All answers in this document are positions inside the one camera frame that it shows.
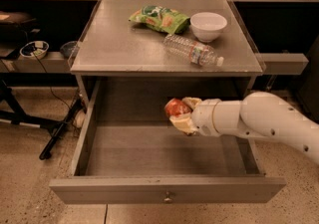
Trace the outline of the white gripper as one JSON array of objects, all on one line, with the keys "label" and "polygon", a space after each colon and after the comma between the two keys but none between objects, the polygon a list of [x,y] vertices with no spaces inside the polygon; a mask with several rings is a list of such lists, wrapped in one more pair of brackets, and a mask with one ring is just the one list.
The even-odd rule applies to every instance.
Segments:
[{"label": "white gripper", "polygon": [[172,115],[169,120],[172,125],[185,134],[197,131],[203,136],[220,136],[214,126],[213,113],[220,99],[202,100],[200,98],[185,97],[182,108],[192,113]]}]

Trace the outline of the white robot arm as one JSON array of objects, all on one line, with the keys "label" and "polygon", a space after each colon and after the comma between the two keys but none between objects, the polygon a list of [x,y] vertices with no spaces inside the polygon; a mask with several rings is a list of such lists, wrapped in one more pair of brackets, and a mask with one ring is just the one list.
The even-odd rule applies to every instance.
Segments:
[{"label": "white robot arm", "polygon": [[280,142],[319,163],[319,125],[271,93],[255,92],[241,101],[172,99],[164,111],[172,125],[187,135]]}]

